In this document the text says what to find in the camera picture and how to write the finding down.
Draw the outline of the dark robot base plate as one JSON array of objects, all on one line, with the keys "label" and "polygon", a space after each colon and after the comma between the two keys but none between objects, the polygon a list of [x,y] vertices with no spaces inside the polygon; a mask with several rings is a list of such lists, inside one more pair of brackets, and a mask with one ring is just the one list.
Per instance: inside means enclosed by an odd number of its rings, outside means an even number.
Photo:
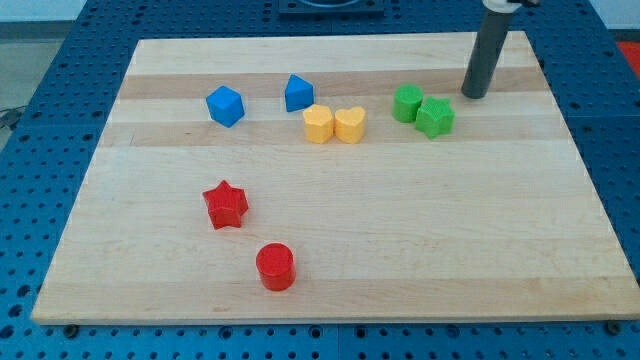
[{"label": "dark robot base plate", "polygon": [[277,0],[281,17],[381,15],[384,0]]}]

